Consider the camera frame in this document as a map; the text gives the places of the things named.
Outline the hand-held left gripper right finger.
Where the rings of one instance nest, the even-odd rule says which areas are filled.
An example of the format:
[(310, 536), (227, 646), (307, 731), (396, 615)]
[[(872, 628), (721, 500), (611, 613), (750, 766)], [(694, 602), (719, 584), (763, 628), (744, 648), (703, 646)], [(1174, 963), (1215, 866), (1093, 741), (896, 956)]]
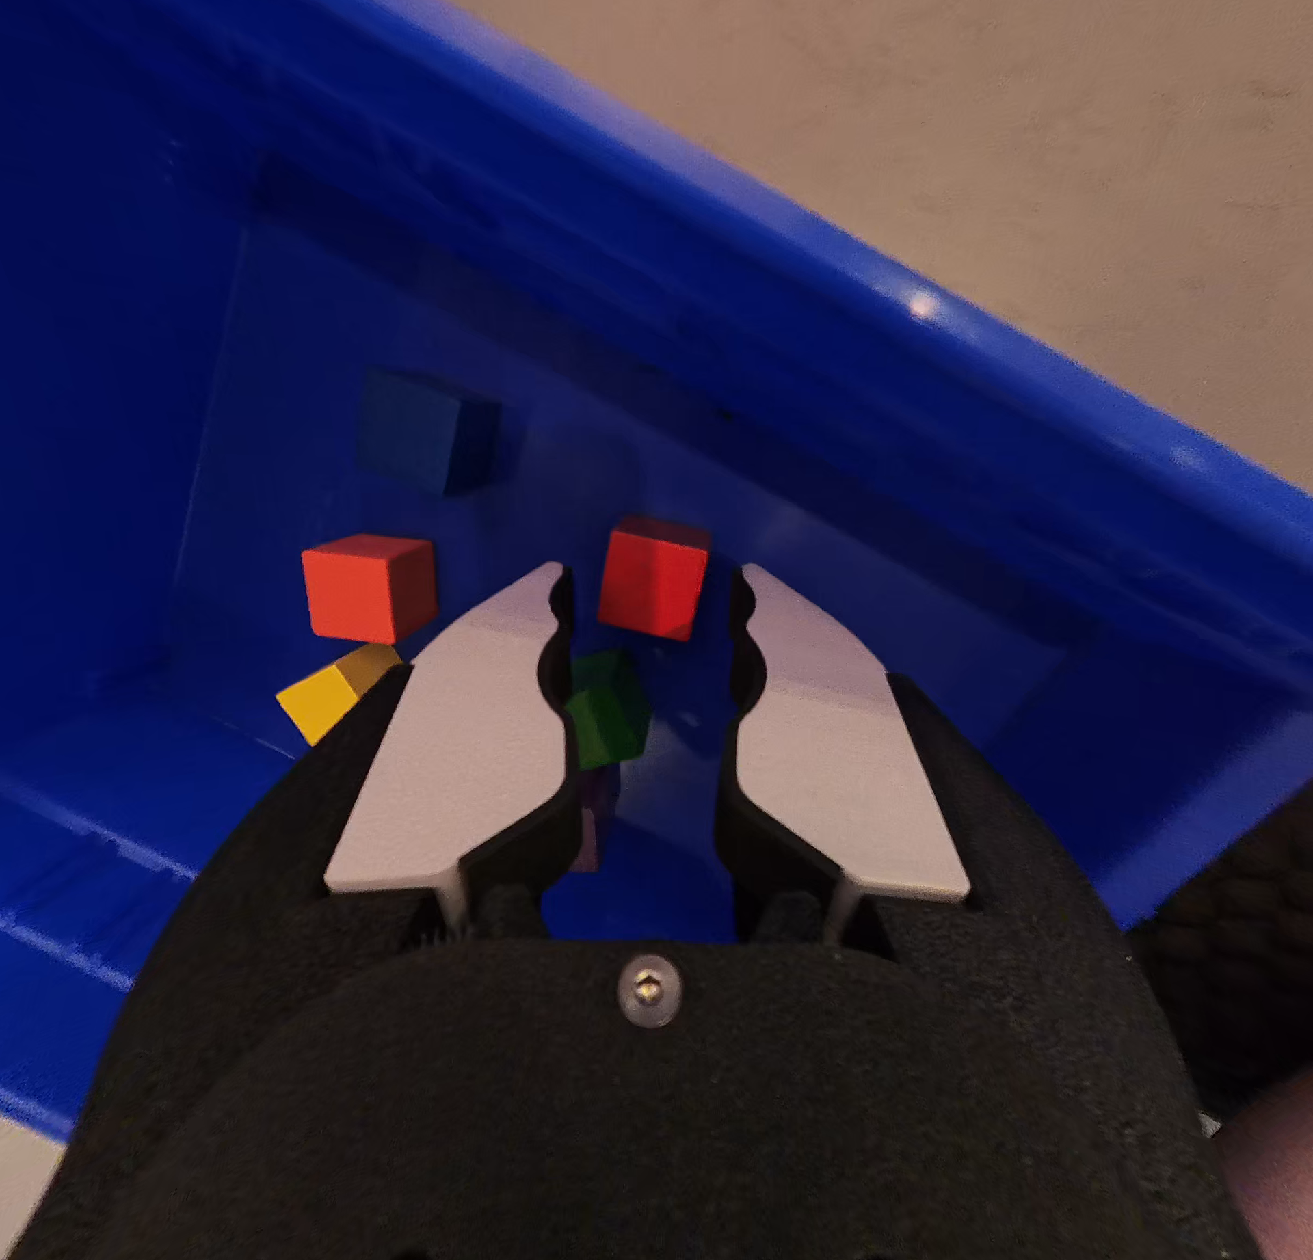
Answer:
[(763, 566), (730, 590), (716, 849), (760, 900), (960, 904), (970, 879), (878, 656)]

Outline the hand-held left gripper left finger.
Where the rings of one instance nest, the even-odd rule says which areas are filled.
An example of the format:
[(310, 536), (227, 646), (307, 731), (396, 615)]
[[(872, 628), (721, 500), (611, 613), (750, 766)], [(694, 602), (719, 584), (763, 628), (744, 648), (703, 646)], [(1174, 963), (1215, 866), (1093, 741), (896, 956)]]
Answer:
[(333, 894), (532, 902), (578, 856), (575, 580), (543, 562), (430, 641), (327, 863)]

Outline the yellow wooden cube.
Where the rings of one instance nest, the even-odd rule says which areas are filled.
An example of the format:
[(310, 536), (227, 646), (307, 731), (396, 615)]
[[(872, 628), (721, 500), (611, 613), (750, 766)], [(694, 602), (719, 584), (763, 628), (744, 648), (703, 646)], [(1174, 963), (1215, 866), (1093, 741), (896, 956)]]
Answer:
[(320, 743), (402, 656), (391, 644), (366, 643), (276, 694), (304, 741)]

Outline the purple wooden cube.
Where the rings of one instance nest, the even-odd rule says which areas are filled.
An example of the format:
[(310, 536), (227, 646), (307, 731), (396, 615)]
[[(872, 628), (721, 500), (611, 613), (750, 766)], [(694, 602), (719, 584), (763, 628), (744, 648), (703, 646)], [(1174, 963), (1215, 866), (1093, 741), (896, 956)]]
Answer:
[(620, 764), (607, 762), (579, 776), (583, 841), (570, 867), (573, 874), (597, 872), (620, 799)]

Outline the green wooden cube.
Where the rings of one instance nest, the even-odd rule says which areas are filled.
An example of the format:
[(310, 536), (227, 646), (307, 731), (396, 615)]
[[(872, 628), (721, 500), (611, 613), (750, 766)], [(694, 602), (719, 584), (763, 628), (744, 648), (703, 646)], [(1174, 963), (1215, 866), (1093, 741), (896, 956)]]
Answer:
[(566, 712), (581, 771), (637, 759), (647, 749), (652, 708), (629, 649), (609, 648), (575, 657)]

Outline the orange wooden cube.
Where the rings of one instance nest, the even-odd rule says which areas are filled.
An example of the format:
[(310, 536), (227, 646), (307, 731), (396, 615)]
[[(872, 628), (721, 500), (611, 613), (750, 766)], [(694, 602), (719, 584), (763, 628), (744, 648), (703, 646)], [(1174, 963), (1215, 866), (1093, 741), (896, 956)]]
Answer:
[(432, 541), (353, 533), (300, 554), (315, 635), (397, 644), (440, 610)]

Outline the red wooden cube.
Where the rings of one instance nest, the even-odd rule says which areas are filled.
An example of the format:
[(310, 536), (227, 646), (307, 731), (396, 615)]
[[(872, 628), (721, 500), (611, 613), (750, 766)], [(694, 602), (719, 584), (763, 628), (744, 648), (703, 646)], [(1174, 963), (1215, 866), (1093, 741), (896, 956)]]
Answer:
[(622, 516), (607, 541), (597, 621), (689, 641), (712, 546), (709, 530), (645, 513)]

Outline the blue wooden cube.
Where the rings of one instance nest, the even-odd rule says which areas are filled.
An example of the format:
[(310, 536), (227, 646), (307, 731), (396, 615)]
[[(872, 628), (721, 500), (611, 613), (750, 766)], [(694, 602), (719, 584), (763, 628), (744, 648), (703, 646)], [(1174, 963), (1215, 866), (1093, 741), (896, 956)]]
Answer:
[(360, 405), (356, 459), (432, 497), (483, 487), (497, 457), (501, 402), (448, 377), (371, 369)]

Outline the blue plastic bin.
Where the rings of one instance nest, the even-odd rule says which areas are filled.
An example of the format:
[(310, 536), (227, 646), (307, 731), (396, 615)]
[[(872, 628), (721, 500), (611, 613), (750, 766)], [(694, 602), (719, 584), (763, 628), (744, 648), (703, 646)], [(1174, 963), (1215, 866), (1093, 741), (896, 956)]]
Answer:
[[(501, 402), (491, 479), (363, 467), (371, 369)], [(629, 513), (693, 638), (597, 621)], [(548, 559), (652, 702), (575, 940), (730, 938), (727, 605), (909, 674), (1121, 927), (1310, 784), (1310, 497), (438, 0), (3, 0), (3, 1115), (64, 1141), (184, 890), (304, 740), (300, 552)]]

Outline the person's leg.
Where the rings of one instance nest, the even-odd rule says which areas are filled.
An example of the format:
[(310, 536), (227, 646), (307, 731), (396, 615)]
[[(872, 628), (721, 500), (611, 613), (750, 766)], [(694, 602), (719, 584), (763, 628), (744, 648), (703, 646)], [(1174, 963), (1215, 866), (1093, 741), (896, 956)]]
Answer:
[(1311, 1258), (1311, 1071), (1265, 1091), (1211, 1138), (1267, 1258)]

